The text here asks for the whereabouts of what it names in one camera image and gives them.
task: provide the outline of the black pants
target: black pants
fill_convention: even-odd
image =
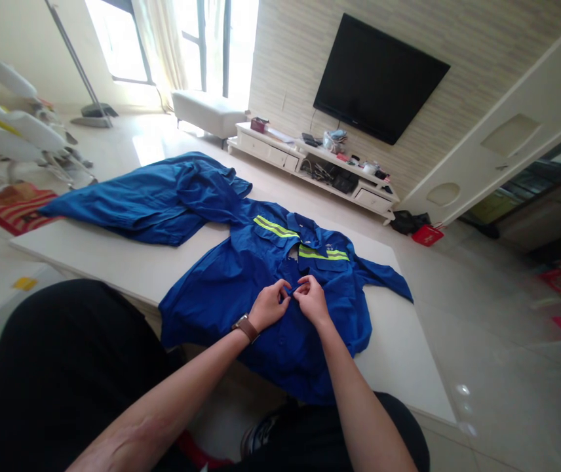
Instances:
[[[104,283],[63,282],[23,302],[0,341],[0,471],[63,471],[126,408],[171,374],[143,315]],[[410,411],[377,394],[420,472],[429,451]],[[335,407],[282,416],[235,470],[352,470]],[[173,446],[160,470],[195,470]]]

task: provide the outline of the white ottoman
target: white ottoman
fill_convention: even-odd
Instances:
[[[237,123],[246,121],[244,110],[231,105],[223,96],[209,95],[200,90],[176,90],[172,93],[174,113],[181,120],[202,128],[226,140],[237,135]]]

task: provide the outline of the yellow sticky note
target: yellow sticky note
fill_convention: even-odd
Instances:
[[[29,277],[21,277],[16,282],[14,282],[13,287],[17,288],[18,290],[25,290],[26,292],[29,292],[31,289],[33,289],[33,286],[36,285],[37,283],[38,281],[36,279],[30,279]]]

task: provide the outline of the floor lamp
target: floor lamp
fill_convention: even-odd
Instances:
[[[95,117],[95,118],[92,118],[92,117],[73,118],[71,120],[71,123],[75,123],[76,125],[90,126],[90,127],[94,127],[94,128],[112,128],[112,122],[110,121],[110,117],[105,113],[100,101],[97,100],[97,95],[95,95],[95,91],[92,89],[92,86],[90,85],[90,82],[88,81],[88,77],[86,76],[86,72],[84,72],[84,68],[82,67],[82,64],[80,63],[79,58],[77,57],[77,54],[75,53],[75,49],[73,49],[73,45],[71,44],[71,40],[69,39],[69,36],[66,34],[66,31],[65,31],[65,29],[62,25],[62,21],[60,20],[60,17],[58,16],[58,12],[51,5],[51,3],[49,3],[49,0],[45,0],[45,3],[47,4],[47,8],[49,9],[49,12],[51,13],[51,16],[53,17],[53,21],[55,22],[56,26],[58,27],[58,30],[60,31],[60,36],[62,36],[62,40],[64,41],[64,44],[66,45],[66,48],[69,50],[69,54],[71,54],[71,58],[73,59],[73,62],[75,63],[75,67],[77,68],[77,71],[79,72],[79,76],[82,78],[82,82],[84,83],[84,86],[86,87],[86,90],[88,91],[88,95],[90,95],[90,99],[92,100],[92,103],[99,109],[99,111],[102,114],[101,117]]]

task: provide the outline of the brown leather watch strap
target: brown leather watch strap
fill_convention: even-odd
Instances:
[[[247,317],[243,317],[239,321],[237,321],[236,327],[241,328],[246,336],[248,336],[248,338],[250,339],[250,344],[254,343],[256,341],[256,338],[259,337],[259,332],[254,326],[252,326],[252,323],[250,322],[250,320],[248,320]]]

